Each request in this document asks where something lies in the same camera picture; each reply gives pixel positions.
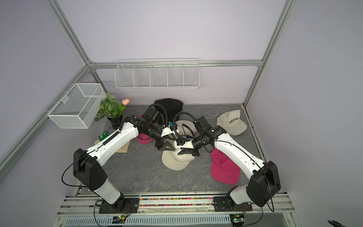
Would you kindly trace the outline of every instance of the wire basket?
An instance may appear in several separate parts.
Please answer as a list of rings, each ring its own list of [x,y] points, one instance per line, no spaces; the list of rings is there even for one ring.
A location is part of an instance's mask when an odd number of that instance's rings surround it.
[[[199,88],[199,61],[121,62],[115,81],[120,90]]]
[[[100,84],[74,84],[48,117],[61,129],[88,129],[106,94]]]

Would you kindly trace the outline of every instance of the beige baseball cap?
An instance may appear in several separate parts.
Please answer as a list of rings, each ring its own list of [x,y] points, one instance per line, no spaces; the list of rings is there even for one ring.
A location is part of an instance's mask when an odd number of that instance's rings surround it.
[[[231,135],[239,135],[247,129],[247,125],[241,121],[241,110],[225,112],[217,118],[217,125],[224,128]]]
[[[193,133],[197,132],[197,129],[195,128],[194,124],[190,121],[176,121],[175,123],[178,126],[178,131],[181,136],[192,135],[189,129],[187,129],[186,127],[182,127],[182,124],[185,124],[188,127],[190,127]],[[178,155],[180,151],[181,149],[176,149],[175,151],[163,151],[163,155],[161,157],[163,164],[172,170],[182,170],[189,165],[190,161],[195,159],[195,157],[192,154]]]

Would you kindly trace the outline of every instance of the black baseball cap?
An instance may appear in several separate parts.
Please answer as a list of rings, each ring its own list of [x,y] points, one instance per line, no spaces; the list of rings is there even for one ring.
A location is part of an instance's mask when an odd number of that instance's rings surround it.
[[[163,98],[160,100],[156,100],[154,103],[162,105],[165,108],[166,112],[168,113],[168,121],[173,121],[174,116],[183,110],[183,102],[172,98]],[[164,114],[161,107],[159,106],[154,106],[154,107],[157,111]]]

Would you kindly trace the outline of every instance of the artificial plant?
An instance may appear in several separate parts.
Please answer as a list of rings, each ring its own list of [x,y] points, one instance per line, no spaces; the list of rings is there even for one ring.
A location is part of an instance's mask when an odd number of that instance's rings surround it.
[[[117,120],[121,116],[125,107],[126,106],[122,105],[120,101],[116,101],[114,95],[106,93],[106,98],[102,100],[99,105],[99,111],[96,115],[95,120],[100,121],[106,116],[110,120]]]

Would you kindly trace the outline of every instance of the cap brim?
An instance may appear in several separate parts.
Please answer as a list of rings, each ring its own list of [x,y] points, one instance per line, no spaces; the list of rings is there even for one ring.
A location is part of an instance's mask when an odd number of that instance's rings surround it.
[[[241,173],[240,170],[234,172],[225,171],[221,166],[217,165],[215,162],[212,161],[211,175],[217,181],[229,185],[235,185],[238,183],[238,180],[240,178],[240,173]]]
[[[247,129],[247,125],[242,120],[238,120],[235,126],[224,127],[224,129],[231,135],[239,135]]]
[[[182,170],[185,167],[187,167],[190,163],[190,161],[178,162],[177,160],[174,159],[170,151],[163,151],[161,160],[166,167],[172,170]]]
[[[153,138],[151,138],[148,135],[145,135],[143,133],[142,133],[142,136],[140,136],[142,139],[140,139],[138,137],[136,137],[136,140],[139,141],[141,144],[147,144],[147,143],[150,143],[153,140]]]

